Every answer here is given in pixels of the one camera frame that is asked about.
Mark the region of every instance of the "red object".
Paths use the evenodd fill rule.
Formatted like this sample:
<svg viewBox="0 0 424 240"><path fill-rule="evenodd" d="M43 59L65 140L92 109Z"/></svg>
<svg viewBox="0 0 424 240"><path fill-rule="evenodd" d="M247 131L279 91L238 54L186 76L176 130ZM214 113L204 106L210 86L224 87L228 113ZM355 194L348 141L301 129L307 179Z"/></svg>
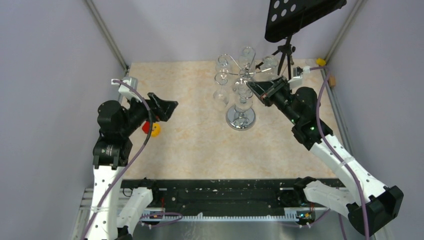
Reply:
<svg viewBox="0 0 424 240"><path fill-rule="evenodd" d="M162 199L160 200L162 202L162 209L161 211L164 212L164 207L165 207L165 198L162 197Z"/></svg>
<svg viewBox="0 0 424 240"><path fill-rule="evenodd" d="M146 121L145 124L141 127L141 130L143 130L145 134L148 134L149 128L150 128L150 122Z"/></svg>

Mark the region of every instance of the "tripod stand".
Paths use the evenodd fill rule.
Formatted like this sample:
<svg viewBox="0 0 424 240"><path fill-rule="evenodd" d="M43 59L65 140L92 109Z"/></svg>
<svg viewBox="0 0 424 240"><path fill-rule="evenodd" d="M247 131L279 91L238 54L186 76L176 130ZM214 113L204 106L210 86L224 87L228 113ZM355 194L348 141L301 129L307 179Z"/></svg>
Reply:
<svg viewBox="0 0 424 240"><path fill-rule="evenodd" d="M279 61L278 65L278 75L281 74L281 69L283 68L284 59L287 57L287 68L288 68L288 79L292 79L292 69L290 68L291 65L294 65L292 53L296 51L296 47L292 46L290 44L290 41L292 40L293 35L289 35L287 39L285 40L285 44L278 46L277 51L272 53L272 55L277 55L278 53L282 53L281 59ZM256 68L259 69L264 63L261 62L258 65L256 65Z"/></svg>

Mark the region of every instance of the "wooden block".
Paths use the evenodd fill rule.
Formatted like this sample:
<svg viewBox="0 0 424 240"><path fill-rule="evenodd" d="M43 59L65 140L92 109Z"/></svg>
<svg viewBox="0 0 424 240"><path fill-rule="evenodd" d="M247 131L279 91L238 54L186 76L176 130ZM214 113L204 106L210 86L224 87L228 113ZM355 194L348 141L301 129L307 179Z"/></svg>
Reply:
<svg viewBox="0 0 424 240"><path fill-rule="evenodd" d="M330 88L333 88L336 85L336 77L334 75L330 75L328 85L330 86Z"/></svg>

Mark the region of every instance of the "metal frame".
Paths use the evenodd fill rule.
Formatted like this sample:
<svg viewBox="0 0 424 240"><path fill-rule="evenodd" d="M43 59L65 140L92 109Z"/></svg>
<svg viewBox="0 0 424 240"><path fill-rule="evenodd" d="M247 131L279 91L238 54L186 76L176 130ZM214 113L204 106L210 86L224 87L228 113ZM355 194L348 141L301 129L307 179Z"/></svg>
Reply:
<svg viewBox="0 0 424 240"><path fill-rule="evenodd" d="M322 79L324 80L327 75L326 70L321 70ZM327 84L325 86L330 105L334 114L335 122L337 123L338 131L340 132L341 141L344 145L344 148L351 154L354 155L354 150L352 148L351 140L348 133L348 128L345 125L345 120L342 115L341 107L337 101L337 96L335 91Z"/></svg>
<svg viewBox="0 0 424 240"><path fill-rule="evenodd" d="M199 186L203 186L205 189L204 191L206 191L206 187L212 187L212 186L221 186L221 189L227 189L226 187L229 187L230 185L232 185L233 187L235 186L245 186L247 185L246 183L251 183L250 186L247 186L247 188L250 189L255 189L256 187L258 188L263 188L263 187L271 187L274 186L276 189L279 189L280 191L287 191L287 192L291 192L294 189L292 187L283 187L283 186L291 186L294 183L294 179L276 179L276 180L272 180L272 179L250 179L250 180L194 180L193 182L197 182L197 183L192 183L192 181L190 180L158 180L158 185L157 187L160 189L160 192L172 192L170 193L170 196L175 196L174 193L176 191L178 191L179 189L185 189L186 187L189 189L193 188L197 185ZM341 182L338 179L321 179L321 181L325 182L327 185L330 186L342 186ZM137 194L137 189L146 189L145 187L138 187L136 188L136 186L140 186L141 183L140 182L144 182L146 184L148 184L148 180L124 180L122 182L122 185L120 186L121 189L119 189L119 194L118 194L118 200L117 200L117 204L116 204L116 211L121 215L123 215L123 213L125 212L124 209L125 207L128 207L128 203L131 201L131 198L134 197L134 195ZM341 192L347 192L347 189L344 187L340 188ZM80 240L82 232L84 230L84 227L87 224L89 215L90 215L90 210L92 209L92 201L93 201L93 196L94 196L94 189L93 188L86 188L84 195L82 197L82 201L81 201L81 205L79 207L79 212L78 212L78 216L77 216L77 220L74 226L74 230L73 230L73 234L72 234L72 238L71 240ZM161 211L164 210L164 208L162 208L160 205L157 206L155 204L152 204L153 206L147 207L147 208L143 208L144 212L142 214L146 215L146 214L152 214L152 213L159 213ZM175 208L174 206L168 206L166 208L167 211L171 211L174 212L175 210L173 210L173 208ZM181 220L182 222L296 222L298 221L298 215L299 213L303 213L303 212L308 212L310 210L309 206L299 206L299 207L284 207L284 215L269 215L269 216L265 216L265 215L253 215L253 216L238 216L238 217L231 217L231 216L209 216L208 214L202 214L199 213L198 215L186 215L183 217L183 219ZM326 211L327 208L326 207L322 207L322 206L317 206L314 208L315 211ZM163 221L171 221L174 220L175 217L165 217L164 219L162 219ZM149 222L157 222L160 221L160 219L149 219Z"/></svg>
<svg viewBox="0 0 424 240"><path fill-rule="evenodd" d="M121 51L119 50L117 44L115 43L111 33L109 32L105 22L102 19L102 16L100 16L99 11L97 10L96 6L94 5L92 0L83 0L85 5L90 11L91 16L93 17L93 20L95 24L97 25L98 29L100 30L101 34L104 37L104 40L106 41L107 45L109 46L110 50L112 51L113 56L116 58L116 60L119 62L123 70L125 71L125 75L129 72L129 66L125 63L124 57L122 56Z"/></svg>

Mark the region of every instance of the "cable tie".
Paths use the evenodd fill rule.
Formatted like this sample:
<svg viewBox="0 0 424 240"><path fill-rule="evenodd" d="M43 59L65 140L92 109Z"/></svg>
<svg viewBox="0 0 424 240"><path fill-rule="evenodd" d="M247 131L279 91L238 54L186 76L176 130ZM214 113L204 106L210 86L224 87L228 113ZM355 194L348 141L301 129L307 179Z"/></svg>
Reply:
<svg viewBox="0 0 424 240"><path fill-rule="evenodd" d="M90 210L91 210L93 213L107 212L107 211L109 211L109 207L107 207L107 206L101 206L101 207L98 207L98 206L91 206L91 207L90 207Z"/></svg>
<svg viewBox="0 0 424 240"><path fill-rule="evenodd" d="M342 167L344 167L346 164L348 164L348 163L352 162L354 159L355 159L355 158L354 158L353 156L350 156L350 157L348 157L348 158L344 159L342 162L340 162L340 163L338 164L338 168L339 168L339 169L341 169L341 168L342 168Z"/></svg>

